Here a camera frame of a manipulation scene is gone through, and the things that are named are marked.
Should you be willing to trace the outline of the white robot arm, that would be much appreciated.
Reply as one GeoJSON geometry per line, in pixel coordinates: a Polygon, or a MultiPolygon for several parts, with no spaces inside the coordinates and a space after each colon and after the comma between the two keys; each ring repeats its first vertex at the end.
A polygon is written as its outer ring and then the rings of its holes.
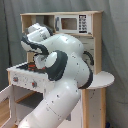
{"type": "Polygon", "coordinates": [[[38,69],[45,69],[54,89],[28,114],[18,128],[57,128],[80,99],[80,90],[88,88],[93,72],[82,59],[83,44],[68,34],[53,34],[47,26],[35,23],[21,39],[27,52],[35,52],[38,69]]]}

